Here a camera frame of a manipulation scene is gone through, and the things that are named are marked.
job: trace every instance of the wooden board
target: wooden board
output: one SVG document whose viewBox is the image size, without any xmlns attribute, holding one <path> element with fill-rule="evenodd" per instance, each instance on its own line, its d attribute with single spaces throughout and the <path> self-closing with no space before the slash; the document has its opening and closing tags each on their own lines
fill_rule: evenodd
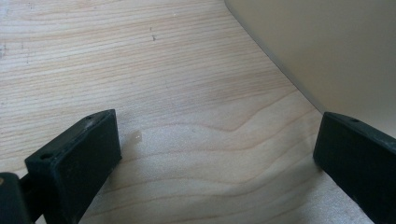
<svg viewBox="0 0 396 224">
<path fill-rule="evenodd" d="M 369 223 L 313 163 L 321 115 L 221 0 L 0 0 L 0 46 L 0 172 L 117 110 L 123 160 L 81 223 Z"/>
</svg>

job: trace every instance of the beige wall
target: beige wall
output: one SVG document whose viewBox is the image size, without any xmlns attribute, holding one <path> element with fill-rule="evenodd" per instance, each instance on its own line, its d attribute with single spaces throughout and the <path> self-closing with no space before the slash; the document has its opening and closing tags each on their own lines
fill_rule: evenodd
<svg viewBox="0 0 396 224">
<path fill-rule="evenodd" d="M 396 137 L 396 1 L 226 0 L 320 110 Z"/>
</svg>

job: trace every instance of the dark spot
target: dark spot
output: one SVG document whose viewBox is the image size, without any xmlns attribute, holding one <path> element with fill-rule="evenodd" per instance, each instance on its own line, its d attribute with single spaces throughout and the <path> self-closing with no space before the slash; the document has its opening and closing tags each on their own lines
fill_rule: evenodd
<svg viewBox="0 0 396 224">
<path fill-rule="evenodd" d="M 44 161 L 44 160 L 50 159 L 51 157 L 52 157 L 52 154 L 50 154 L 50 153 L 45 153 L 45 154 L 43 154 L 43 155 L 40 156 L 40 159 Z"/>
</svg>

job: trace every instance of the wood grain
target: wood grain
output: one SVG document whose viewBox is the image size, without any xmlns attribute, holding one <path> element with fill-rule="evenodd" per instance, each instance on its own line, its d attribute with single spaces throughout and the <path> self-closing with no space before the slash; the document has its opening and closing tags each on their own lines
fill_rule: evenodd
<svg viewBox="0 0 396 224">
<path fill-rule="evenodd" d="M 370 223 L 223 1 L 0 0 L 1 172 L 109 108 L 123 160 L 81 223 Z"/>
</svg>

